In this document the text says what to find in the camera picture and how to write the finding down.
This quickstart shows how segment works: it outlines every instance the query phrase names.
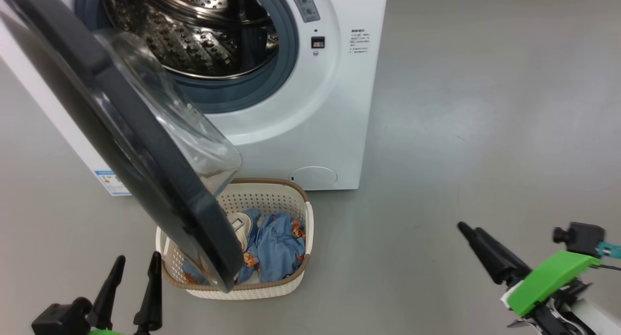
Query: brown basket rim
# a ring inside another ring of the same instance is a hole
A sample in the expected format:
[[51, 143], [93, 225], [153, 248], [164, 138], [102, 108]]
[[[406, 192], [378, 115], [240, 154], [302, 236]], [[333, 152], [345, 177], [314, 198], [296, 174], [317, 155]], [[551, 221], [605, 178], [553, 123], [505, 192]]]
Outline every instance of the brown basket rim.
[[[306, 194], [306, 192], [304, 191], [304, 189], [302, 189], [302, 187], [287, 180], [279, 180], [277, 178], [236, 178], [235, 180], [231, 181], [231, 184], [244, 184], [244, 183], [281, 184], [284, 186], [292, 187], [302, 196], [302, 198], [304, 199], [304, 202], [310, 202], [308, 194]], [[277, 282], [269, 282], [269, 283], [237, 285], [233, 288], [231, 292], [266, 289], [266, 288], [273, 288], [275, 286], [286, 285], [289, 282], [292, 282], [295, 279], [297, 279], [302, 274], [302, 272], [304, 272], [304, 269], [306, 269], [306, 265], [308, 265], [310, 259], [311, 259], [310, 253], [307, 253], [306, 255], [304, 255], [304, 260], [302, 261], [302, 265], [300, 266], [300, 268], [298, 268], [297, 271], [295, 271], [295, 273], [293, 273], [292, 275], [289, 275], [288, 277], [282, 280], [278, 280]], [[170, 273], [168, 273], [168, 269], [166, 269], [166, 264], [164, 261], [162, 261], [162, 274], [164, 275], [164, 279], [166, 279], [167, 282], [172, 284], [172, 286], [176, 286], [179, 289], [194, 290], [194, 291], [220, 291], [219, 288], [215, 286], [211, 286], [211, 285], [196, 285], [196, 284], [185, 284], [185, 283], [178, 282], [175, 278], [173, 278], [173, 276], [170, 275]]]

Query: washing machine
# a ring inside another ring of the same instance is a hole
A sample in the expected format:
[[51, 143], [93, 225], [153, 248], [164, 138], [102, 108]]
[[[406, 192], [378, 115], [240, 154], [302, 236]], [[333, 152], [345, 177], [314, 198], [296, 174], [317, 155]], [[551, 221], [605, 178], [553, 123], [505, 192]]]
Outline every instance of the washing machine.
[[[239, 150], [236, 176], [359, 187], [386, 0], [61, 1], [91, 32], [144, 41]], [[2, 59], [109, 193], [130, 194], [42, 77], [48, 58], [0, 9]]]

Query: open door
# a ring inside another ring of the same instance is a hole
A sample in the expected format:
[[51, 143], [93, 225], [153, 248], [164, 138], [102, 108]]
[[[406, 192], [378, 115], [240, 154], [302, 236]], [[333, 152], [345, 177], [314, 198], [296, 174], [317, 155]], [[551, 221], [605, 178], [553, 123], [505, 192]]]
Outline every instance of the open door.
[[141, 39], [93, 34], [60, 0], [5, 1], [68, 82], [55, 93], [82, 133], [211, 284], [230, 291], [242, 250], [215, 196], [241, 166], [239, 152]]

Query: white plastic basket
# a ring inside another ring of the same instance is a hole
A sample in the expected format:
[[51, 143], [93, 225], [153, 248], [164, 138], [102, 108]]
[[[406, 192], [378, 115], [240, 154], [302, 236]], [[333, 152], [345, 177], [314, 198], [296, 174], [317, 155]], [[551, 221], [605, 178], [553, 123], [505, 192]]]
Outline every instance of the white plastic basket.
[[256, 208], [262, 215], [284, 211], [294, 218], [301, 218], [306, 228], [306, 254], [302, 266], [292, 275], [271, 283], [243, 284], [235, 286], [230, 293], [223, 293], [215, 286], [190, 284], [181, 266], [184, 257], [177, 245], [166, 237], [158, 227], [155, 235], [155, 249], [162, 254], [162, 274], [164, 278], [181, 289], [186, 289], [195, 297], [216, 300], [253, 300], [258, 298], [281, 297], [291, 293], [302, 282], [304, 269], [311, 258], [314, 231], [312, 206], [306, 192], [289, 181], [272, 179], [233, 180], [218, 196], [218, 203], [229, 213]]

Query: concrete floor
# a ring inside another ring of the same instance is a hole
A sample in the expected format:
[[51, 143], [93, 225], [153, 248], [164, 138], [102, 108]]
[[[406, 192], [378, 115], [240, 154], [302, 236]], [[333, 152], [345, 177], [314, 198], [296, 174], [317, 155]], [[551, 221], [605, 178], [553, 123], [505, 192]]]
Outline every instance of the concrete floor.
[[[389, 0], [357, 191], [312, 193], [313, 258], [284, 298], [200, 300], [164, 286], [160, 335], [532, 334], [457, 232], [483, 226], [536, 265], [571, 220], [621, 242], [620, 0]], [[52, 302], [94, 298], [128, 265], [131, 334], [155, 225], [112, 198], [0, 65], [0, 313], [5, 333]], [[621, 317], [621, 275], [589, 297]]]

